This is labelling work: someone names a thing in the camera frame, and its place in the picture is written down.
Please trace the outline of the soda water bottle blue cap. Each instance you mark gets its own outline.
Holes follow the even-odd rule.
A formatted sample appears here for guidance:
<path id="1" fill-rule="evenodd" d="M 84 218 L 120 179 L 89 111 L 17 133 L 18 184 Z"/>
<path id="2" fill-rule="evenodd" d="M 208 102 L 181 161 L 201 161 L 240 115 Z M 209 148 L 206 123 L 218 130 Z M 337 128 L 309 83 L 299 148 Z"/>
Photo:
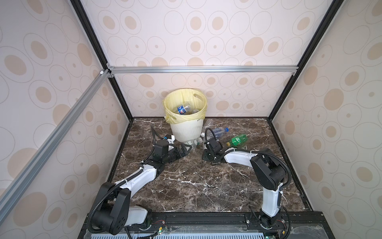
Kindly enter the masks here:
<path id="1" fill-rule="evenodd" d="M 207 139 L 214 138 L 214 137 L 221 138 L 228 132 L 229 132 L 229 128 L 227 127 L 217 127 L 211 130 L 207 130 L 206 136 L 207 136 Z"/>

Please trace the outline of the green bottle yellow cap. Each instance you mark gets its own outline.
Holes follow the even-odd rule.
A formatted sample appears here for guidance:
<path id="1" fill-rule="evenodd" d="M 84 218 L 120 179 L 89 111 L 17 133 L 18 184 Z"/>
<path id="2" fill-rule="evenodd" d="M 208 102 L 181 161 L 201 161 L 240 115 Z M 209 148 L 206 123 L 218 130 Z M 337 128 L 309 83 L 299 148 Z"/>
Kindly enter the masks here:
<path id="1" fill-rule="evenodd" d="M 226 143 L 228 147 L 234 147 L 237 148 L 244 143 L 247 142 L 247 135 L 246 134 L 240 134 L 238 136 L 233 137 L 232 139 L 229 140 L 229 142 Z"/>

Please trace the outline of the Pepsi bottle blue cap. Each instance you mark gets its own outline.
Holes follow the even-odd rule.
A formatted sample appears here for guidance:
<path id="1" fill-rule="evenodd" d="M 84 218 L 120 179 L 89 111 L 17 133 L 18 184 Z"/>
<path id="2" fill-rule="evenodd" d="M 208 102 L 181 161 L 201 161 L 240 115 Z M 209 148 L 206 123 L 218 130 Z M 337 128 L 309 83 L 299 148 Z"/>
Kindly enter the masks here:
<path id="1" fill-rule="evenodd" d="M 192 107 L 189 104 L 183 104 L 177 107 L 177 112 L 180 115 L 186 115 L 192 111 Z"/>

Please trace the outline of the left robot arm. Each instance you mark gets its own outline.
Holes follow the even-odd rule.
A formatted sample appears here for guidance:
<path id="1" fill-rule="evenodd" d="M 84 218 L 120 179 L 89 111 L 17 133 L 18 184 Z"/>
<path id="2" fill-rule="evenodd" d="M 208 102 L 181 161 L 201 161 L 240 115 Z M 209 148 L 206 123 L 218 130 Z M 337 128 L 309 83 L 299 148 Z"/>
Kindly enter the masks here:
<path id="1" fill-rule="evenodd" d="M 192 145 L 174 145 L 174 135 L 161 137 L 151 128 L 153 137 L 149 155 L 137 171 L 115 183 L 101 185 L 87 219 L 87 230 L 92 234 L 117 235 L 121 230 L 137 225 L 147 230 L 152 224 L 152 211 L 141 206 L 131 206 L 131 198 L 146 184 L 155 180 L 165 166 L 179 160 L 192 150 Z"/>

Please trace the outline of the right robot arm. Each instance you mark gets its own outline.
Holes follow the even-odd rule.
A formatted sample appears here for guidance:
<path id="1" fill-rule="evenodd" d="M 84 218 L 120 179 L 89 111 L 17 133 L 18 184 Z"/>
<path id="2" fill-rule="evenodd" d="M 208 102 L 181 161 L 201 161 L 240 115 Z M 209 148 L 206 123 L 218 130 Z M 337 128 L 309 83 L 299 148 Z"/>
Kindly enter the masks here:
<path id="1" fill-rule="evenodd" d="M 202 159 L 212 164 L 230 163 L 251 167 L 263 187 L 263 203 L 257 217 L 265 229 L 274 227 L 280 219 L 283 189 L 291 183 L 288 166 L 268 148 L 260 151 L 239 148 L 226 148 L 217 139 L 204 142 Z"/>

